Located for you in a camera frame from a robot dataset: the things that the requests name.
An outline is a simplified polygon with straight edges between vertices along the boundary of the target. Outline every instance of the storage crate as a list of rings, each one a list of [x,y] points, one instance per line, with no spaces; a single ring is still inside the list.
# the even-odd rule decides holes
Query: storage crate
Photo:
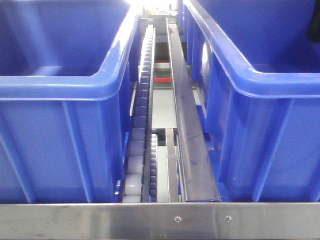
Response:
[[[0,203],[114,201],[138,22],[122,0],[0,1]]]
[[[233,201],[320,198],[314,0],[184,0],[192,78]]]

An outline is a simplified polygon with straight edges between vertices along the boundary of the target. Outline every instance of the bin rim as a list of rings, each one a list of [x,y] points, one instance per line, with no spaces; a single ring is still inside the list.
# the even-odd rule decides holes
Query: bin rim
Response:
[[[103,101],[120,89],[140,13],[131,4],[99,70],[90,76],[3,76],[0,101]]]
[[[320,98],[320,73],[257,71],[197,0],[183,3],[238,93],[264,99]]]

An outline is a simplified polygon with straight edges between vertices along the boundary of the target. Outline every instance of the metal beam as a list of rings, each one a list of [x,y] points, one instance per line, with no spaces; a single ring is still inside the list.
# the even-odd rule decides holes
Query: metal beam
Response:
[[[178,27],[174,18],[167,18],[166,25],[178,126],[183,198],[188,202],[217,202],[221,200],[220,194],[189,81]]]
[[[0,239],[316,239],[318,203],[3,204]]]

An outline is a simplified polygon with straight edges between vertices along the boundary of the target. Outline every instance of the bolt head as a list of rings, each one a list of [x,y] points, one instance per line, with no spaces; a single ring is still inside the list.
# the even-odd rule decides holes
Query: bolt head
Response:
[[[176,216],[176,217],[174,217],[174,221],[176,223],[180,223],[182,221],[182,218],[180,216]]]
[[[230,223],[231,220],[232,220],[232,217],[231,217],[231,216],[225,216],[224,220],[225,220],[227,223]]]

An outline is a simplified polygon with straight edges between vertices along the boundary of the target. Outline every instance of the red marking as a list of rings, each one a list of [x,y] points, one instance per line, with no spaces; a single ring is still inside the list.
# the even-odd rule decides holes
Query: red marking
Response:
[[[161,59],[158,59],[158,60],[155,60],[156,63],[170,63],[169,59],[165,59],[165,60],[161,60]]]
[[[172,82],[172,77],[166,76],[166,77],[155,77],[153,79],[156,83],[169,83]]]

